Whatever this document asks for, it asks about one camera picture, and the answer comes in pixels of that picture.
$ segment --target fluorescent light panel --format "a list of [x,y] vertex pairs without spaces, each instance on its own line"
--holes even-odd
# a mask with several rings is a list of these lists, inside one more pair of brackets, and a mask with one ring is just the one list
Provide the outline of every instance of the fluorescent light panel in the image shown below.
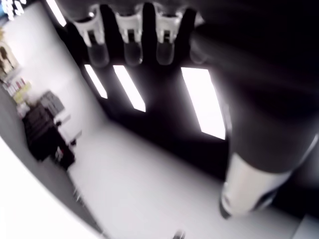
[[182,67],[181,71],[201,131],[225,139],[223,117],[208,70]]
[[95,88],[98,90],[100,96],[107,99],[108,95],[106,94],[104,87],[102,86],[101,82],[99,81],[99,78],[96,76],[92,67],[90,65],[84,65],[84,66],[85,66],[85,69],[86,69],[87,73],[89,74]]
[[124,66],[113,66],[113,67],[134,109],[145,112],[146,111],[145,103],[138,89],[135,87],[125,67]]
[[46,0],[46,2],[48,3],[49,7],[51,8],[51,11],[55,15],[55,17],[58,20],[58,22],[60,23],[60,25],[65,26],[66,21],[62,15],[58,5],[56,4],[56,2],[54,0]]

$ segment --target white wall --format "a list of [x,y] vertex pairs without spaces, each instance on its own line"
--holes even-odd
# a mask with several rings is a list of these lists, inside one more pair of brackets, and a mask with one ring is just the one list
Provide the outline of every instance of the white wall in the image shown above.
[[102,238],[32,175],[0,137],[0,238]]
[[71,114],[71,120],[62,126],[66,140],[82,130],[80,144],[104,124],[105,114],[41,3],[29,6],[22,16],[8,22],[4,31],[6,42],[22,66],[19,75],[32,84],[31,98],[37,99],[51,90],[66,109],[58,119]]
[[306,215],[300,223],[293,239],[317,239],[319,238],[319,220]]
[[187,239],[291,239],[300,221],[271,208],[222,219],[222,182],[116,125],[76,150],[69,173],[113,239],[171,239],[179,229]]

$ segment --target light strip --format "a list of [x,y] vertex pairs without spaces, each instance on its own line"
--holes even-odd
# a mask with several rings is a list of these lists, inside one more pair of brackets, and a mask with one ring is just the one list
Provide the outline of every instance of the light strip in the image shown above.
[[55,15],[55,17],[58,20],[58,22],[60,23],[60,25],[65,26],[66,21],[62,15],[58,5],[56,4],[56,2],[54,0],[46,0],[46,2],[48,3],[49,7],[51,8],[51,11]]
[[135,87],[125,67],[124,66],[113,66],[113,67],[134,109],[145,112],[146,111],[145,103],[138,89]]
[[182,67],[181,71],[201,131],[225,139],[225,125],[208,70]]
[[99,81],[99,78],[96,76],[92,67],[90,65],[84,65],[84,66],[85,66],[85,69],[86,69],[87,73],[89,74],[95,88],[98,90],[100,96],[107,99],[108,95],[106,94],[104,87],[102,86],[101,82]]

